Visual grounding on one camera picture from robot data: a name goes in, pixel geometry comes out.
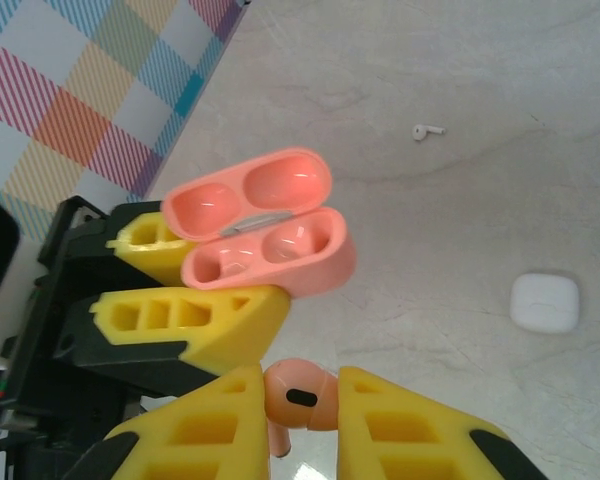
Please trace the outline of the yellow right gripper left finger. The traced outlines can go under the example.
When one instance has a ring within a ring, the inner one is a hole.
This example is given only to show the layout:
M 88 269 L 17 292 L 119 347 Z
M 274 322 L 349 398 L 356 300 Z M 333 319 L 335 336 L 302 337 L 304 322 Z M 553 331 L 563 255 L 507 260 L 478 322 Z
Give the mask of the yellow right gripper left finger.
M 115 427 L 82 458 L 84 479 L 268 479 L 258 364 Z

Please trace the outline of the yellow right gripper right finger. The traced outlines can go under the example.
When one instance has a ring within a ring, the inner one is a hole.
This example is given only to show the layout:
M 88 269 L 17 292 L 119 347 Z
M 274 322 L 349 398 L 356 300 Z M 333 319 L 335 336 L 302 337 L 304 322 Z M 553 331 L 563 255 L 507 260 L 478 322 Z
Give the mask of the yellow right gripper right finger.
M 357 367 L 338 379 L 338 479 L 544 479 L 496 425 Z

